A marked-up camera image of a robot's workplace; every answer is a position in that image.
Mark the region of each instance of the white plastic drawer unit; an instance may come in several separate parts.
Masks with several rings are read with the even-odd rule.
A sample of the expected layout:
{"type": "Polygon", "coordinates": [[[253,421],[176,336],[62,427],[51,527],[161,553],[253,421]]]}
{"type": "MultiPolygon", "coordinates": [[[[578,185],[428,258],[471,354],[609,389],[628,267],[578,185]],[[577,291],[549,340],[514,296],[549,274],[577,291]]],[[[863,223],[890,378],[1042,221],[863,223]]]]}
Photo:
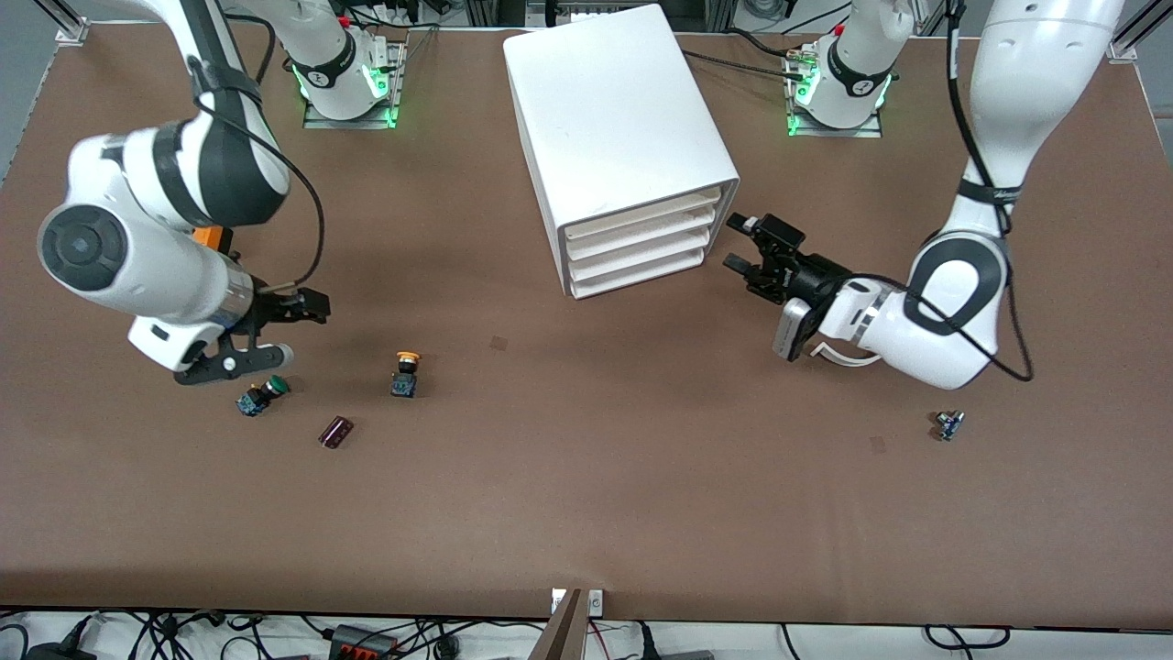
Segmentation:
{"type": "Polygon", "coordinates": [[[563,291],[699,265],[738,175],[659,6],[514,36],[504,52],[563,291]]]}

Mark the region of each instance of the electrical cable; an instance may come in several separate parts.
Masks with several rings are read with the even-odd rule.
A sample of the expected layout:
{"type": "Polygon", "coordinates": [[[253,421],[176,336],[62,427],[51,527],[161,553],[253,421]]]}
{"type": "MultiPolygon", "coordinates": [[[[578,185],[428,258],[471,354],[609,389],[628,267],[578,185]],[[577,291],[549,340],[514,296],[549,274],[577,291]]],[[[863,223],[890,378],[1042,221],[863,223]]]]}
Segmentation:
{"type": "Polygon", "coordinates": [[[278,284],[276,286],[265,286],[260,288],[260,292],[269,292],[280,288],[291,288],[293,286],[299,286],[304,284],[307,279],[310,279],[310,277],[313,275],[314,271],[318,270],[318,264],[321,263],[321,252],[325,249],[326,244],[326,211],[321,206],[321,197],[318,196],[318,190],[316,190],[313,184],[310,183],[310,178],[305,175],[305,172],[303,172],[299,166],[293,164],[293,161],[291,161],[285,154],[280,152],[280,150],[277,149],[277,147],[273,147],[264,138],[262,138],[259,135],[240,125],[232,118],[224,116],[224,114],[209,108],[199,100],[198,96],[194,97],[192,102],[196,104],[197,108],[199,108],[199,110],[208,113],[208,115],[211,116],[213,120],[223,122],[229,128],[232,128],[237,132],[244,135],[245,137],[251,140],[255,144],[260,145],[263,149],[272,154],[277,159],[282,161],[282,163],[286,168],[289,168],[289,170],[292,171],[294,176],[298,177],[301,184],[305,185],[306,191],[310,192],[310,198],[313,199],[314,211],[318,213],[318,244],[313,250],[313,260],[310,261],[310,267],[306,268],[305,273],[298,277],[297,279],[293,279],[285,284],[278,284]]]}
{"type": "Polygon", "coordinates": [[[924,637],[927,637],[929,642],[933,646],[936,646],[937,648],[948,651],[950,653],[952,653],[954,651],[961,651],[965,653],[965,660],[974,660],[975,651],[990,651],[991,648],[999,648],[1005,646],[1006,642],[1010,641],[1010,628],[997,628],[997,630],[1002,631],[1002,638],[984,644],[974,644],[965,641],[965,638],[961,637],[961,633],[957,631],[957,628],[948,624],[925,625],[924,637]],[[945,644],[943,641],[938,641],[937,638],[933,635],[933,628],[944,628],[949,631],[949,633],[952,634],[954,639],[957,640],[957,644],[945,644]]]}
{"type": "Polygon", "coordinates": [[[260,82],[265,80],[265,73],[269,70],[269,62],[273,59],[273,50],[277,49],[277,30],[273,29],[273,23],[266,21],[265,19],[258,19],[257,16],[249,16],[245,14],[224,14],[224,18],[233,21],[263,25],[269,32],[269,43],[265,46],[265,56],[260,59],[260,66],[257,67],[257,75],[255,77],[257,84],[260,84],[260,82]]]}
{"type": "Polygon", "coordinates": [[[393,23],[391,21],[385,21],[385,20],[380,19],[379,16],[372,16],[369,14],[364,14],[362,12],[359,12],[354,7],[348,7],[347,9],[351,12],[351,14],[354,14],[354,16],[360,18],[360,19],[366,20],[366,21],[371,21],[368,25],[381,25],[384,27],[398,27],[399,29],[411,29],[413,27],[440,27],[440,23],[438,23],[438,22],[399,25],[399,23],[393,23]]]}
{"type": "Polygon", "coordinates": [[[28,628],[21,626],[20,624],[7,624],[0,626],[0,633],[5,631],[16,631],[18,633],[20,633],[21,638],[20,655],[16,658],[16,660],[25,660],[25,656],[28,655],[28,628]]]}
{"type": "Polygon", "coordinates": [[[652,630],[646,621],[636,621],[639,624],[639,632],[644,635],[644,655],[643,660],[660,660],[659,651],[656,648],[656,638],[652,637],[652,630]]]}
{"type": "MultiPolygon", "coordinates": [[[[947,2],[948,32],[945,38],[945,76],[949,86],[949,104],[952,108],[954,120],[957,122],[957,130],[961,131],[962,142],[965,143],[965,150],[969,151],[969,157],[974,161],[974,168],[977,169],[977,173],[982,178],[982,185],[992,188],[994,177],[990,176],[990,170],[985,166],[985,159],[982,157],[982,152],[977,147],[977,141],[974,137],[974,131],[970,129],[969,120],[965,118],[965,110],[961,104],[961,93],[957,89],[957,36],[958,30],[961,29],[961,16],[965,13],[965,0],[947,0],[947,2]]],[[[1005,234],[1010,232],[1012,227],[1010,223],[1010,213],[1006,212],[1006,207],[1003,204],[994,204],[994,211],[998,216],[998,234],[999,237],[1005,238],[1005,234]]],[[[1035,380],[1035,365],[1030,358],[1030,349],[1026,348],[1026,339],[1023,335],[1022,322],[1018,319],[1018,304],[1015,299],[1015,279],[1012,267],[1006,272],[1006,301],[1010,306],[1010,325],[1013,328],[1015,340],[1018,342],[1018,353],[1022,355],[1023,372],[1018,373],[1008,368],[1005,365],[990,356],[984,349],[982,349],[982,353],[990,358],[990,361],[995,367],[1004,372],[1015,381],[1030,383],[1035,380]]],[[[974,342],[968,335],[962,336],[975,347],[977,346],[977,343],[974,342]]]]}
{"type": "Polygon", "coordinates": [[[239,637],[235,637],[235,638],[232,638],[232,639],[230,639],[230,640],[228,640],[228,641],[224,642],[224,646],[221,647],[221,660],[224,660],[224,656],[225,656],[224,654],[228,653],[228,647],[232,646],[233,641],[246,641],[246,642],[251,644],[257,649],[257,660],[263,660],[264,659],[264,655],[262,655],[262,653],[260,653],[260,648],[262,647],[259,645],[257,645],[257,642],[252,641],[252,638],[249,638],[249,637],[245,637],[245,635],[239,635],[239,637]]]}
{"type": "Polygon", "coordinates": [[[794,660],[802,660],[799,658],[799,652],[794,651],[794,642],[791,640],[791,631],[786,627],[786,624],[779,624],[782,628],[782,639],[786,640],[786,651],[791,652],[791,658],[794,660]]]}
{"type": "Polygon", "coordinates": [[[308,618],[308,617],[306,617],[305,614],[298,614],[298,618],[299,618],[299,619],[301,619],[301,621],[304,621],[304,622],[305,622],[305,625],[310,626],[310,628],[311,628],[311,630],[312,630],[313,632],[316,632],[316,633],[318,633],[319,635],[321,635],[321,638],[323,638],[323,639],[325,639],[325,638],[326,638],[326,628],[319,628],[318,626],[314,626],[314,625],[313,625],[313,621],[311,621],[311,620],[310,620],[310,618],[308,618]]]}
{"type": "Polygon", "coordinates": [[[739,27],[730,27],[725,29],[725,34],[737,34],[739,36],[744,36],[750,43],[753,43],[754,48],[761,50],[767,55],[773,55],[775,57],[786,56],[786,50],[779,50],[777,48],[771,48],[769,46],[766,46],[761,41],[758,41],[758,38],[754,36],[752,32],[746,32],[739,27]]]}
{"type": "Polygon", "coordinates": [[[407,64],[407,62],[412,61],[412,57],[414,57],[414,56],[415,56],[415,54],[416,54],[416,53],[419,53],[419,52],[420,52],[420,49],[421,49],[421,48],[423,48],[423,46],[425,46],[425,45],[427,45],[428,40],[429,40],[429,39],[432,39],[432,34],[433,34],[433,33],[436,33],[436,32],[440,32],[440,25],[439,25],[439,23],[436,23],[436,26],[435,26],[435,27],[429,27],[429,28],[428,28],[428,29],[427,29],[427,30],[426,30],[426,32],[423,33],[423,38],[421,38],[421,39],[420,39],[420,42],[419,42],[419,43],[416,43],[415,46],[413,46],[412,48],[409,48],[409,49],[407,50],[407,56],[406,56],[406,57],[404,57],[404,64],[405,64],[405,66],[407,64]]]}
{"type": "Polygon", "coordinates": [[[598,631],[598,625],[596,625],[595,621],[590,622],[590,630],[595,633],[595,639],[598,640],[599,648],[603,649],[603,658],[611,660],[611,652],[606,649],[606,642],[603,641],[603,633],[598,631]]]}
{"type": "Polygon", "coordinates": [[[257,630],[257,626],[252,626],[252,639],[256,640],[257,651],[265,656],[265,660],[273,660],[273,654],[269,653],[269,649],[265,648],[265,642],[260,641],[260,631],[257,630]]]}
{"type": "Polygon", "coordinates": [[[237,614],[236,617],[232,617],[231,619],[228,620],[228,627],[232,628],[238,633],[243,633],[249,628],[256,628],[263,620],[264,617],[260,614],[237,614]],[[244,619],[246,622],[237,624],[236,622],[237,619],[244,619]]]}
{"type": "Polygon", "coordinates": [[[799,75],[799,74],[796,74],[796,73],[787,73],[787,72],[780,72],[780,70],[774,70],[774,69],[767,69],[767,68],[755,67],[755,66],[752,66],[752,64],[743,64],[741,62],[731,62],[730,60],[723,60],[720,57],[713,57],[712,55],[704,55],[701,53],[693,53],[692,50],[685,50],[684,48],[682,48],[680,52],[684,53],[685,55],[690,56],[690,57],[696,57],[698,60],[705,60],[706,62],[713,62],[713,63],[718,63],[718,64],[731,67],[731,68],[735,68],[735,69],[741,69],[741,70],[747,70],[747,72],[753,72],[753,73],[760,73],[760,74],[766,74],[766,75],[773,75],[773,76],[778,76],[778,77],[785,77],[787,80],[795,80],[795,81],[802,80],[802,76],[799,75]]]}
{"type": "Polygon", "coordinates": [[[825,19],[825,18],[827,18],[827,16],[829,16],[829,15],[836,13],[836,12],[842,12],[843,9],[847,9],[850,6],[852,6],[850,2],[843,2],[842,5],[835,7],[834,9],[828,9],[828,11],[819,14],[818,16],[812,16],[812,18],[809,18],[809,19],[800,22],[800,23],[792,25],[791,27],[784,29],[782,32],[779,32],[778,34],[789,34],[789,33],[794,32],[795,29],[798,29],[800,27],[808,26],[808,25],[813,23],[814,21],[816,21],[819,19],[825,19]]]}

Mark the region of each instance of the purple capacitor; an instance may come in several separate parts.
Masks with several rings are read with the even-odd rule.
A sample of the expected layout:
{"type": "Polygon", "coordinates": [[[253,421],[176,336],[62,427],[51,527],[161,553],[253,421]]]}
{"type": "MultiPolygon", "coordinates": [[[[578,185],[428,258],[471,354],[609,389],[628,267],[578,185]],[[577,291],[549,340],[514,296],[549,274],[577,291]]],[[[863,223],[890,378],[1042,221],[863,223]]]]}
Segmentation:
{"type": "Polygon", "coordinates": [[[354,429],[353,422],[345,417],[335,417],[330,427],[326,427],[326,430],[321,433],[318,442],[326,449],[338,449],[338,445],[343,444],[352,429],[354,429]]]}

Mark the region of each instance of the white robotic arm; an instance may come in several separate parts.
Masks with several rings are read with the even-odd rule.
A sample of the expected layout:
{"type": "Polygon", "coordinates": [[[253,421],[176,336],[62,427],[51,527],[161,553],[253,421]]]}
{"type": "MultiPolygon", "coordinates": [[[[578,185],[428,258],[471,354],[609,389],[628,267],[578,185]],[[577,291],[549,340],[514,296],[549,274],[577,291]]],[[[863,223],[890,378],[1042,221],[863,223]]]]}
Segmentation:
{"type": "MultiPolygon", "coordinates": [[[[181,383],[276,369],[292,354],[283,346],[258,347],[260,327],[325,322],[328,298],[310,288],[262,292],[263,281],[191,238],[196,227],[264,223],[289,192],[259,89],[216,0],[124,1],[168,25],[194,95],[215,116],[201,111],[190,121],[79,142],[69,156],[66,200],[41,226],[41,261],[81,297],[136,315],[130,342],[181,383]],[[232,334],[246,335],[249,347],[236,349],[232,334]],[[204,355],[213,343],[219,353],[204,355]]],[[[325,0],[249,6],[272,20],[291,56],[318,80],[311,94],[324,114],[348,118],[379,100],[361,77],[369,35],[345,32],[325,0]]]]}
{"type": "Polygon", "coordinates": [[[802,48],[813,50],[815,61],[795,104],[832,128],[866,122],[915,22],[911,0],[854,0],[841,35],[826,34],[802,48]]]}
{"type": "MultiPolygon", "coordinates": [[[[1121,5],[995,2],[970,93],[974,140],[986,172],[970,158],[952,212],[921,247],[907,286],[800,253],[802,232],[774,216],[759,220],[734,213],[728,224],[753,237],[764,263],[730,254],[726,264],[751,291],[784,305],[774,345],[780,355],[795,360],[821,332],[942,389],[969,383],[989,365],[1010,279],[1002,218],[1009,218],[1035,154],[1096,72],[1121,5]]],[[[956,47],[955,32],[950,39],[956,47]]]]}

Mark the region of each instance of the brown table surface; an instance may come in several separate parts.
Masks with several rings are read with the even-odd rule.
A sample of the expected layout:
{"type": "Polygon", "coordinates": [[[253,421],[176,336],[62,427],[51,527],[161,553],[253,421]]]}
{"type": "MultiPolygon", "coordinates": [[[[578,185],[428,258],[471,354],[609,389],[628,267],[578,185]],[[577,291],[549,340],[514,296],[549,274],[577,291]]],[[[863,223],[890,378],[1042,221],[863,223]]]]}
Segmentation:
{"type": "MultiPolygon", "coordinates": [[[[236,29],[257,62],[263,32],[236,29]]],[[[944,393],[774,358],[778,307],[720,264],[755,253],[732,231],[700,267],[563,297],[510,34],[433,39],[387,131],[301,130],[274,62],[265,109],[321,191],[312,284],[334,313],[266,333],[298,354],[294,394],[256,420],[233,407],[246,382],[174,385],[128,315],[41,270],[73,143],[192,114],[157,26],[57,54],[0,195],[0,603],[540,617],[582,585],[610,618],[1173,625],[1173,178],[1133,67],[1101,67],[1015,213],[1037,381],[944,393]],[[415,401],[387,394],[405,349],[425,356],[415,401]],[[951,444],[930,436],[945,409],[968,416],[951,444]],[[355,431],[331,453],[335,415],[355,431]]],[[[907,272],[964,162],[941,41],[906,48],[882,140],[787,137],[777,80],[692,66],[735,209],[907,272]]],[[[307,195],[237,246],[270,280],[299,272],[307,195]]]]}

